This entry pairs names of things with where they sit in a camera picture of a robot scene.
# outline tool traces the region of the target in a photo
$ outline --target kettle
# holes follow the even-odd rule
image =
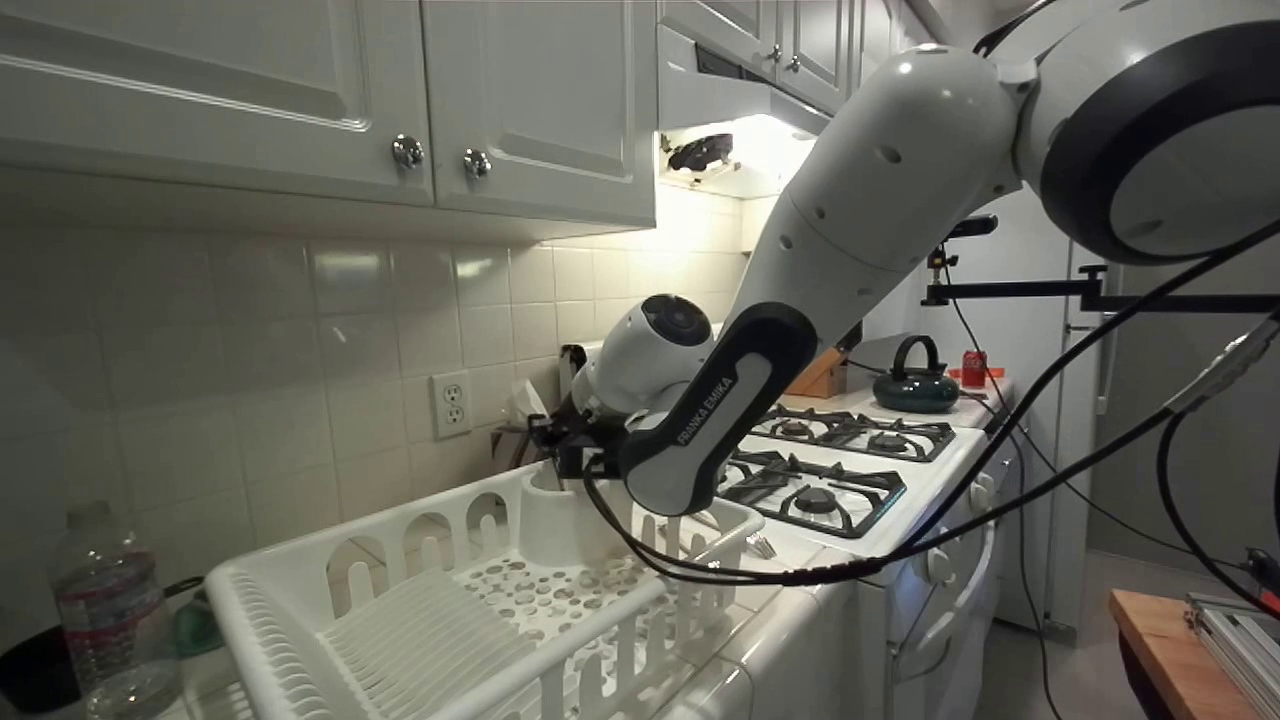
[[[907,366],[912,346],[923,344],[923,366]],[[962,383],[945,374],[949,365],[935,360],[930,336],[907,336],[892,351],[892,366],[874,383],[875,399],[898,410],[949,410]]]

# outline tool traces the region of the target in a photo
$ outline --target wooden surface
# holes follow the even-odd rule
[[[1184,599],[1116,589],[1111,616],[1174,717],[1195,717],[1195,720],[1255,717],[1241,682],[1222,669],[1214,646],[1188,622]]]

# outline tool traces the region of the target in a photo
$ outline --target cabinet knob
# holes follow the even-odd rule
[[[470,177],[494,177],[494,157],[486,147],[465,147],[465,171]]]
[[[392,161],[395,161],[399,171],[419,169],[425,157],[429,157],[429,152],[425,152],[425,140],[417,140],[417,136],[408,136],[408,131],[399,131],[399,136],[392,140]]]

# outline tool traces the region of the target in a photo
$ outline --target dish rack tray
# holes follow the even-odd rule
[[[662,521],[643,543],[735,566],[761,516]],[[359,516],[208,574],[257,717],[643,717],[731,631],[731,589],[671,582],[549,462]]]

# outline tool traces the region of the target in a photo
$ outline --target range hood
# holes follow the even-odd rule
[[[718,60],[697,39],[662,27],[662,128],[728,123],[740,116],[774,116],[809,136],[827,128],[827,116],[796,94],[728,72],[728,60]]]

